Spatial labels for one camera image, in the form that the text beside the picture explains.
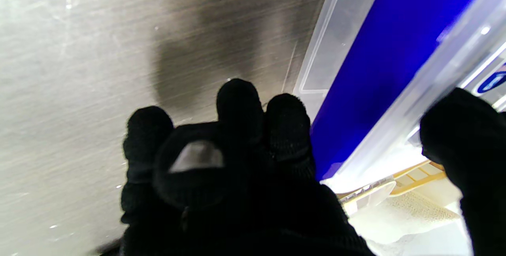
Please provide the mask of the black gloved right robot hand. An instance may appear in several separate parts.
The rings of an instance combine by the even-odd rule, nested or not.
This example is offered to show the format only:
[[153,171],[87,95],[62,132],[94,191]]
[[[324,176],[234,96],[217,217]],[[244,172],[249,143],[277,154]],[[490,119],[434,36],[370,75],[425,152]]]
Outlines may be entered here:
[[[127,124],[114,256],[372,256],[315,179],[310,119],[280,94],[264,111],[252,83],[217,93],[218,120],[175,128],[157,106]],[[420,123],[422,154],[462,193],[475,256],[505,255],[505,113],[460,88]]]

